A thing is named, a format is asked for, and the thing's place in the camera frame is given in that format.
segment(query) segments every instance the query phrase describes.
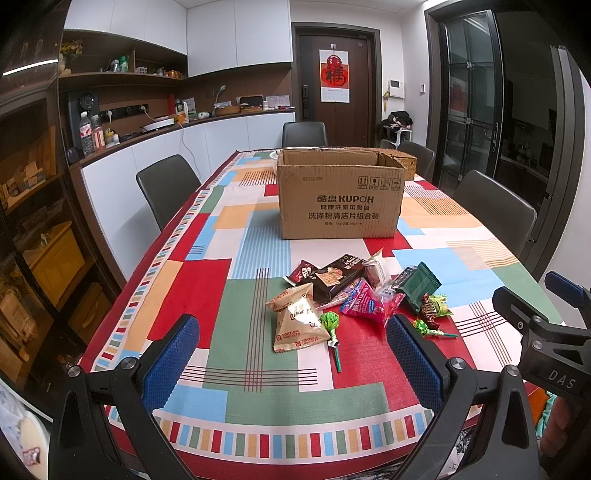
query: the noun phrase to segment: lollipop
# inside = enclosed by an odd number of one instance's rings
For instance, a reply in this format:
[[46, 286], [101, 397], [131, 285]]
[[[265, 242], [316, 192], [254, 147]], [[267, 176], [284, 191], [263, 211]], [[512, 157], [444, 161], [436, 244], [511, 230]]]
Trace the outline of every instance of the lollipop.
[[444, 333], [441, 330], [431, 330], [427, 324], [422, 321], [421, 319], [417, 319], [413, 322], [413, 326], [417, 329], [417, 331], [421, 334], [421, 336], [427, 336], [427, 335], [434, 335], [434, 336], [439, 336], [439, 337], [452, 337], [452, 338], [457, 338], [457, 335], [454, 335], [453, 333]]
[[330, 340], [328, 340], [329, 346], [335, 349], [335, 364], [336, 371], [340, 373], [340, 358], [339, 349], [337, 345], [339, 341], [336, 339], [336, 328], [339, 326], [339, 316], [335, 312], [326, 312], [320, 315], [320, 323], [330, 334]]

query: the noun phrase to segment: green snack package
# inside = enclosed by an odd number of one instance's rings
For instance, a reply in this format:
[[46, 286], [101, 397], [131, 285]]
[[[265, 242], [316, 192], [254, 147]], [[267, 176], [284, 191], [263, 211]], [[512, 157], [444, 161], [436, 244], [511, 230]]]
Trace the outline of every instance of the green snack package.
[[447, 297], [445, 295], [429, 295], [429, 301], [435, 306], [435, 318], [453, 315], [447, 306]]
[[396, 291], [406, 294], [409, 305], [416, 313], [419, 313], [423, 305], [423, 295], [426, 293], [432, 295], [439, 287], [441, 287], [441, 282], [425, 263], [420, 262], [408, 278], [397, 287]]

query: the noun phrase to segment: kitchen counter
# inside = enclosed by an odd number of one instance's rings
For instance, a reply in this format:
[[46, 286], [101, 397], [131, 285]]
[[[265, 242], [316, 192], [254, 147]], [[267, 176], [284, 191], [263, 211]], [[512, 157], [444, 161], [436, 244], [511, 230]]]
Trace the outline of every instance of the kitchen counter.
[[[240, 118], [240, 117], [253, 116], [253, 115], [272, 115], [274, 113], [276, 114], [276, 113], [288, 113], [288, 112], [295, 112], [295, 109], [292, 107], [292, 108], [284, 109], [284, 110], [236, 113], [234, 115], [210, 117], [210, 118], [206, 118], [205, 120], [191, 120], [191, 121], [189, 121], [188, 124], [184, 124], [182, 126], [182, 128], [188, 128], [188, 127], [192, 127], [193, 125], [200, 125], [200, 124], [206, 124], [206, 123], [210, 123], [210, 122], [226, 120], [229, 118]], [[161, 129], [156, 130], [154, 132], [149, 132], [144, 135], [140, 135], [138, 137], [131, 138], [130, 140], [126, 140], [124, 142], [121, 142], [117, 145], [114, 145], [113, 147], [102, 148], [101, 150], [93, 153], [92, 155], [90, 155], [86, 158], [83, 158], [83, 159], [79, 160], [78, 162], [74, 163], [72, 166], [70, 166], [70, 171], [80, 170], [81, 168], [84, 168], [84, 167], [96, 162], [97, 160], [100, 160], [101, 158], [106, 157], [107, 155], [111, 155], [112, 153], [114, 153], [116, 151], [122, 150], [123, 148], [131, 147], [132, 145], [138, 144], [138, 143], [143, 142], [145, 140], [149, 140], [151, 138], [158, 137], [160, 135], [164, 135], [164, 134], [176, 131], [176, 130], [181, 130], [181, 126], [179, 124], [174, 124], [174, 125], [171, 125], [170, 127], [161, 128]]]

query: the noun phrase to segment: snack package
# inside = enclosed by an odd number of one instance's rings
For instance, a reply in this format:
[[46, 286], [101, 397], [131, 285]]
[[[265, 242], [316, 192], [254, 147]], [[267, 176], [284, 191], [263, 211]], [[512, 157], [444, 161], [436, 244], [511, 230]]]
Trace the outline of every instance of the snack package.
[[343, 255], [338, 260], [312, 272], [302, 283], [314, 284], [316, 302], [328, 303], [353, 280], [363, 275], [363, 259], [353, 255]]
[[390, 271], [382, 256], [381, 248], [363, 262], [363, 266], [365, 267], [365, 273], [372, 288], [380, 288], [390, 280]]
[[337, 305], [341, 305], [353, 293], [353, 290], [355, 289], [355, 287], [358, 285], [358, 283], [360, 281], [361, 281], [360, 278], [356, 278], [349, 285], [347, 285], [345, 288], [343, 288], [343, 290], [341, 290], [339, 293], [337, 293], [336, 297], [334, 297], [330, 302], [319, 303], [316, 305], [316, 308], [319, 310], [326, 310], [331, 307], [336, 307]]
[[300, 264], [297, 266], [297, 268], [293, 272], [291, 272], [288, 277], [283, 277], [283, 279], [287, 283], [296, 286], [304, 278], [308, 278], [310, 275], [312, 275], [312, 272], [316, 270], [318, 270], [317, 267], [307, 262], [306, 260], [302, 260]]
[[447, 306], [447, 297], [445, 295], [425, 294], [423, 296], [421, 312], [427, 320], [444, 317], [445, 315], [453, 315], [452, 311]]
[[425, 263], [420, 262], [415, 270], [396, 288], [396, 291], [406, 294], [408, 304], [416, 313], [419, 313], [421, 306], [423, 306], [423, 296], [426, 293], [433, 294], [439, 287], [441, 287], [441, 282]]
[[363, 278], [347, 301], [343, 303], [340, 311], [346, 315], [375, 320], [385, 325], [403, 299], [404, 294], [402, 293], [389, 298], [381, 297]]
[[273, 312], [277, 312], [273, 343], [276, 353], [305, 348], [330, 339], [312, 302], [313, 289], [311, 283], [288, 288], [265, 303]]

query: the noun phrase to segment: human hand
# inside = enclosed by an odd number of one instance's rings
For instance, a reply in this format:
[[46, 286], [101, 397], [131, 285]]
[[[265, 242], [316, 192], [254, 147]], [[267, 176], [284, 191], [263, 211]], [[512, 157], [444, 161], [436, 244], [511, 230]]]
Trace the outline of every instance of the human hand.
[[564, 446], [567, 440], [566, 428], [570, 425], [573, 415], [569, 403], [558, 397], [554, 400], [548, 425], [540, 440], [540, 450], [546, 456], [553, 457]]

